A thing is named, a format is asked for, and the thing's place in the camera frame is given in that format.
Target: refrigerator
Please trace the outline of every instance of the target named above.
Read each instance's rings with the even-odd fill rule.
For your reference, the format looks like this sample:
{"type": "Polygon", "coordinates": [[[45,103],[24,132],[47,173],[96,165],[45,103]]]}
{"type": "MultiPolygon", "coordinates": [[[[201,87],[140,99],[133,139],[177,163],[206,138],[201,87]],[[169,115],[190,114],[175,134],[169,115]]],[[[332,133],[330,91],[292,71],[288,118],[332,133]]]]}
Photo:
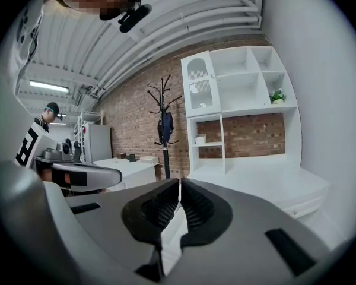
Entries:
{"type": "Polygon", "coordinates": [[[110,126],[85,125],[84,155],[86,163],[112,158],[110,126]]]}

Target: white corrugated ceiling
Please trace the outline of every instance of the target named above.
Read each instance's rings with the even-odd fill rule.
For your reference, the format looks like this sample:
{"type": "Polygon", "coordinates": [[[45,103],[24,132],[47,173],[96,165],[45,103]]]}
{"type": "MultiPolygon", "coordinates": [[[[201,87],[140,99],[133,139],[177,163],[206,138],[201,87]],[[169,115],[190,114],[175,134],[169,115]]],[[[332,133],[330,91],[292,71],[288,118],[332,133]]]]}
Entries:
{"type": "Polygon", "coordinates": [[[48,102],[57,102],[68,115],[67,123],[74,123],[81,109],[91,109],[95,99],[150,61],[220,33],[258,29],[261,0],[250,1],[258,12],[236,11],[235,7],[246,5],[244,0],[143,0],[153,10],[127,34],[119,31],[119,18],[101,21],[98,16],[48,6],[37,52],[21,78],[18,96],[34,115],[48,102]],[[248,16],[255,23],[219,24],[225,18],[248,16]],[[68,87],[69,93],[31,87],[30,80],[68,87]]]}

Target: brick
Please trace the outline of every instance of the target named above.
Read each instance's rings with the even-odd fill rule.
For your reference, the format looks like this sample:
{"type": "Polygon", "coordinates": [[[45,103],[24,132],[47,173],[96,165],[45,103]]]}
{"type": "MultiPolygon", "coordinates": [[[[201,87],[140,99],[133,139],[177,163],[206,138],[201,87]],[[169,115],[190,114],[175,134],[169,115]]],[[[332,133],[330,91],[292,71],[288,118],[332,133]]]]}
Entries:
{"type": "MultiPolygon", "coordinates": [[[[180,60],[207,50],[225,49],[235,46],[271,45],[264,35],[228,36],[210,39],[186,46],[141,69],[119,87],[114,89],[96,107],[104,110],[104,123],[111,126],[112,153],[135,153],[141,156],[157,156],[156,177],[165,177],[162,146],[158,141],[157,122],[159,115],[150,114],[156,110],[155,101],[147,94],[147,84],[158,87],[161,77],[171,74],[166,101],[183,96],[182,70],[180,60]]],[[[187,176],[190,173],[185,100],[182,97],[172,104],[169,111],[174,119],[172,140],[178,144],[169,145],[171,175],[187,176]]],[[[225,156],[244,157],[271,155],[285,152],[285,132],[282,114],[238,116],[223,120],[225,133],[225,156]]],[[[198,124],[198,132],[207,134],[208,141],[221,141],[220,122],[210,121],[198,124]]],[[[199,156],[222,157],[221,147],[199,148],[199,156]]]]}

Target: white wall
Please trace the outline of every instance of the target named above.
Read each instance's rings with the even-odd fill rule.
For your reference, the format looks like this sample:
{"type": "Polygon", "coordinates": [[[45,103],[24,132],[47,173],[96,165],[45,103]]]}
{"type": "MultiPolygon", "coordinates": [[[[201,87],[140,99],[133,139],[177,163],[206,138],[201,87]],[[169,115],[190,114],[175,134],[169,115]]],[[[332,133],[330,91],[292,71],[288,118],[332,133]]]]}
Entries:
{"type": "Polygon", "coordinates": [[[63,141],[66,138],[72,141],[74,139],[73,130],[73,126],[49,125],[49,133],[56,141],[63,141]]]}
{"type": "Polygon", "coordinates": [[[306,224],[334,248],[356,234],[356,34],[331,0],[264,0],[262,18],[297,96],[301,165],[332,184],[306,224]]]}

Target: coat rack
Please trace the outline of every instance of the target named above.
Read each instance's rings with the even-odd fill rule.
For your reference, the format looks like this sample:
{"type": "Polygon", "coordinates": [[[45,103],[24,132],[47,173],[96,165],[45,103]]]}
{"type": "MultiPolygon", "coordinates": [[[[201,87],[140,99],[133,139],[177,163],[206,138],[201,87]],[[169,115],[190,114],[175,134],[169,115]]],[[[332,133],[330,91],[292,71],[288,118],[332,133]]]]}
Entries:
{"type": "MultiPolygon", "coordinates": [[[[164,80],[163,78],[161,78],[161,86],[160,86],[160,89],[156,88],[156,87],[153,87],[152,85],[149,85],[148,84],[148,87],[151,87],[151,88],[154,88],[157,90],[157,92],[159,93],[160,95],[160,100],[158,100],[157,98],[155,98],[155,96],[152,94],[152,92],[150,92],[150,90],[148,90],[148,94],[153,97],[153,99],[157,102],[157,105],[158,105],[158,108],[159,108],[159,111],[158,112],[153,112],[153,111],[150,111],[150,113],[153,113],[153,114],[161,114],[161,126],[162,126],[162,130],[164,128],[164,114],[166,113],[167,109],[170,107],[170,105],[175,102],[176,100],[180,99],[182,97],[179,96],[175,99],[173,99],[171,102],[169,102],[167,104],[167,106],[165,107],[165,92],[166,91],[170,91],[169,88],[166,88],[166,84],[170,78],[170,74],[169,76],[167,77],[165,83],[164,83],[164,80]]],[[[164,154],[164,167],[165,167],[165,176],[166,178],[170,178],[170,166],[169,166],[169,152],[167,150],[167,144],[175,144],[176,142],[178,143],[179,140],[176,140],[176,141],[173,141],[173,142],[168,142],[164,139],[164,137],[162,136],[162,142],[154,142],[154,144],[156,145],[163,145],[163,154],[164,154]]]]}

